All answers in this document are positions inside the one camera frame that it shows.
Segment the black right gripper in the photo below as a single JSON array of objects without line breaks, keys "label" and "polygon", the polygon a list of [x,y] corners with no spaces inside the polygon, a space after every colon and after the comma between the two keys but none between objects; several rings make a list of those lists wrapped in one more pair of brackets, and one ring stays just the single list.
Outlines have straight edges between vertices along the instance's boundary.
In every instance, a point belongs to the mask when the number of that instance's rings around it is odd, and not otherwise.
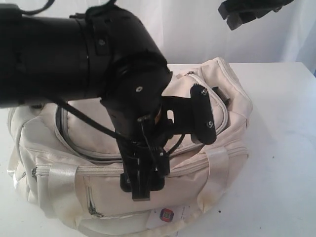
[{"label": "black right gripper", "polygon": [[225,0],[218,7],[218,12],[233,31],[271,11],[278,12],[292,2],[293,0]]}]

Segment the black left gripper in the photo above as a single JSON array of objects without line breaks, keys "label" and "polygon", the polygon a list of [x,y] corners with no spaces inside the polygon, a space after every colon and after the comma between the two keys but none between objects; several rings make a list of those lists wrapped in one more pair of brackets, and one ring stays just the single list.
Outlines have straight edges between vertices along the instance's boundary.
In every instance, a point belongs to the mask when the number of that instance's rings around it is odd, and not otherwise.
[{"label": "black left gripper", "polygon": [[190,97],[102,95],[123,162],[120,187],[133,201],[150,200],[170,174],[170,155],[193,132]]}]

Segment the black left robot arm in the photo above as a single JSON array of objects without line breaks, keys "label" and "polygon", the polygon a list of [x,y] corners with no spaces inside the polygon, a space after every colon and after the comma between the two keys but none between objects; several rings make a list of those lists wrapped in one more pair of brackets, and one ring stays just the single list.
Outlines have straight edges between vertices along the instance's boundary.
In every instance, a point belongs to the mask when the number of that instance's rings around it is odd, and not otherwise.
[{"label": "black left robot arm", "polygon": [[115,138],[135,201],[164,187],[167,140],[193,132],[196,96],[163,96],[171,77],[142,22],[114,1],[69,18],[0,6],[1,107],[55,103]]}]

